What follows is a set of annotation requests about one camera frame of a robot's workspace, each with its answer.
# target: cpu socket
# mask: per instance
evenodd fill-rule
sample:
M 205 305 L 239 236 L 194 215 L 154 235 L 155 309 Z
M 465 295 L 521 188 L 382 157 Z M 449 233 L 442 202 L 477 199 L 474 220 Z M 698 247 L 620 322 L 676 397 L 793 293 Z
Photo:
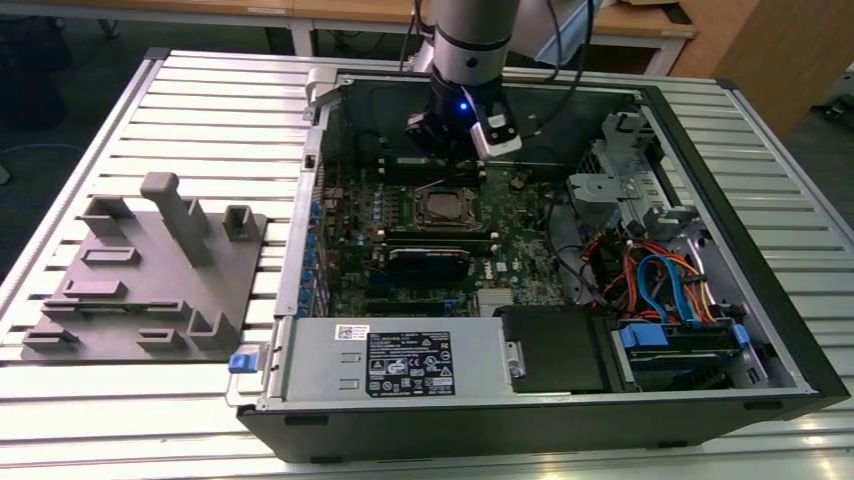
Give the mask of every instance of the cpu socket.
M 416 226 L 426 231 L 473 231 L 481 228 L 476 218 L 476 193 L 464 189 L 425 189 L 413 195 Z

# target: power supply label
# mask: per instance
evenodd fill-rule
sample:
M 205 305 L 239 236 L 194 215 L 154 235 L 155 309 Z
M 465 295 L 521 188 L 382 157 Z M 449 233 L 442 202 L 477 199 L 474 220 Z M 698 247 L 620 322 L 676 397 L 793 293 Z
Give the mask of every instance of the power supply label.
M 452 332 L 370 333 L 365 385 L 374 398 L 454 395 Z

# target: open computer tower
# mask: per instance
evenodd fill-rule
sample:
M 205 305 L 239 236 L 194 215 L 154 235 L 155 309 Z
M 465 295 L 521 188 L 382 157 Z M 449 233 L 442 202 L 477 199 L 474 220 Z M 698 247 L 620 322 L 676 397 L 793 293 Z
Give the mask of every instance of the open computer tower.
M 681 447 L 848 398 L 658 88 L 582 84 L 520 152 L 450 165 L 405 132 L 428 77 L 312 77 L 238 411 L 282 459 Z M 568 88 L 505 83 L 518 115 Z

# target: blue latch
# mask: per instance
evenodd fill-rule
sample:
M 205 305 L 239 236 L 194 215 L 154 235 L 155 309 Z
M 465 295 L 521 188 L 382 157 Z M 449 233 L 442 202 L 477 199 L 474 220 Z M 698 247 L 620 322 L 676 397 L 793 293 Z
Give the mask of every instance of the blue latch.
M 736 334 L 736 341 L 740 346 L 744 347 L 751 344 L 751 334 L 748 333 L 748 329 L 744 325 L 733 325 L 733 333 Z
M 257 373 L 258 353 L 235 353 L 229 358 L 230 373 Z
M 620 339 L 624 347 L 666 347 L 668 335 L 661 323 L 633 323 L 620 331 Z

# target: metal slotted surface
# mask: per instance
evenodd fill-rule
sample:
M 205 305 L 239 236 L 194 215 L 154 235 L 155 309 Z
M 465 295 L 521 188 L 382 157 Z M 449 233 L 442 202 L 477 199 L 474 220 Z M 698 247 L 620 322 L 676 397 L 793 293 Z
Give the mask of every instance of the metal slotted surface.
M 21 288 L 0 323 L 0 360 L 21 357 L 41 298 L 59 285 L 87 234 L 74 219 L 94 194 L 139 195 L 151 170 L 182 176 L 181 193 L 206 211 L 249 203 L 273 223 L 258 267 L 245 343 L 271 337 L 279 266 L 300 175 L 308 122 L 306 73 L 320 63 L 393 69 L 330 59 L 173 52 L 147 61 L 106 130 L 67 187 L 69 211 L 41 227 L 17 266 Z M 542 76 L 533 70 L 516 75 Z M 828 356 L 854 389 L 854 253 L 852 234 L 797 165 L 759 135 L 759 120 L 712 81 L 586 76 L 589 81 L 654 82 L 673 104 L 719 182 L 807 318 Z M 666 162 L 677 191 L 688 191 Z M 2 478 L 170 478 L 281 475 L 329 478 L 588 478 L 625 475 L 719 479 L 763 469 L 781 478 L 848 478 L 854 459 L 854 402 L 792 422 L 751 426 L 701 447 L 518 455 L 341 466 L 287 465 L 243 429 L 227 405 L 230 385 L 253 397 L 258 376 L 230 378 L 226 365 L 99 365 L 0 369 Z

